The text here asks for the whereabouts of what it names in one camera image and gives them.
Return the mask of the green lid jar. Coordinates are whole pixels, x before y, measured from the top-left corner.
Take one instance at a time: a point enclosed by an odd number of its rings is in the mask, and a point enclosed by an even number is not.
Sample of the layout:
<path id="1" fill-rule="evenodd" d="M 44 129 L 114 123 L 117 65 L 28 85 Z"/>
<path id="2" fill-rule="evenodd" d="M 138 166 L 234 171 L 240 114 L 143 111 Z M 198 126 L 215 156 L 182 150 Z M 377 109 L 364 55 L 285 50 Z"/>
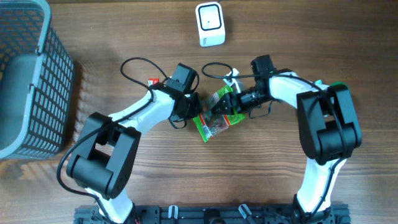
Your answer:
<path id="1" fill-rule="evenodd" d="M 330 86 L 338 86 L 338 85 L 346 86 L 346 84 L 343 82 L 334 82 L 334 83 L 330 84 Z"/>

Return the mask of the green snack bag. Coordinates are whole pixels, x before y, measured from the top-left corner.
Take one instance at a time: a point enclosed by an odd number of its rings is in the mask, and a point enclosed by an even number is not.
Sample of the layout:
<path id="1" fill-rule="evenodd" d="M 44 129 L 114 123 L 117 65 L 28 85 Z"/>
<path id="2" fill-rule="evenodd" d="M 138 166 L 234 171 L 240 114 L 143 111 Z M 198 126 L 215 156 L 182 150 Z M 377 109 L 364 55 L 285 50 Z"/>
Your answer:
<path id="1" fill-rule="evenodd" d="M 225 115 L 213 114 L 211 112 L 211 108 L 217 103 L 217 101 L 224 94 L 232 91 L 233 89 L 231 87 L 225 85 L 208 98 L 200 100 L 203 111 L 193 118 L 193 122 L 195 123 L 204 142 L 207 142 L 220 132 L 227 130 L 230 126 L 238 124 L 246 118 L 243 114 L 235 113 L 234 115 Z"/>

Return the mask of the red toothpaste box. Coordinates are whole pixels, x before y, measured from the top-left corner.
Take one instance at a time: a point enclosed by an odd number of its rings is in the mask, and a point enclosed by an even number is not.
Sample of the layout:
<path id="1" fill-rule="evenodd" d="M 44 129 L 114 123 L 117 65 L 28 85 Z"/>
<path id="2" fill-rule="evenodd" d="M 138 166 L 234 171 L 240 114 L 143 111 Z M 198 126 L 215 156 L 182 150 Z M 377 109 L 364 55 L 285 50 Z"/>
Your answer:
<path id="1" fill-rule="evenodd" d="M 149 78 L 147 81 L 148 86 L 152 86 L 159 82 L 159 78 Z"/>

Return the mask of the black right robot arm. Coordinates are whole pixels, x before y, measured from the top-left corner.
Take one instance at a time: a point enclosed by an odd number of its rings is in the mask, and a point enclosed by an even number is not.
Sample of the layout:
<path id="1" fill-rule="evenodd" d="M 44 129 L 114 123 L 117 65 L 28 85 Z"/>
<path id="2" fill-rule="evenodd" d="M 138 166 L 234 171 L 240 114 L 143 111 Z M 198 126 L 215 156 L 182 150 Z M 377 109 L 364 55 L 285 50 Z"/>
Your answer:
<path id="1" fill-rule="evenodd" d="M 294 195 L 292 223 L 315 223 L 331 215 L 330 197 L 338 173 L 362 142 L 349 88 L 325 85 L 275 68 L 270 55 L 251 61 L 255 85 L 224 94 L 213 114 L 250 113 L 263 103 L 284 102 L 297 110 L 298 133 L 307 157 L 303 182 Z"/>

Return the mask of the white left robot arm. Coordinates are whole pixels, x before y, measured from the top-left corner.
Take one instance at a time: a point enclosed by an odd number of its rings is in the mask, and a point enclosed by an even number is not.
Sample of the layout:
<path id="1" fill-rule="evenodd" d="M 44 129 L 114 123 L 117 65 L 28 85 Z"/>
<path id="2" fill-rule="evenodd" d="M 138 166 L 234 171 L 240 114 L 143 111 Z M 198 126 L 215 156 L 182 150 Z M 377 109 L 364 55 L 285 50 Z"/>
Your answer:
<path id="1" fill-rule="evenodd" d="M 156 83 L 142 99 L 118 113 L 91 114 L 60 165 L 84 189 L 81 195 L 96 201 L 105 222 L 126 223 L 134 204 L 124 188 L 141 137 L 162 121 L 192 119 L 200 111 L 197 93 Z"/>

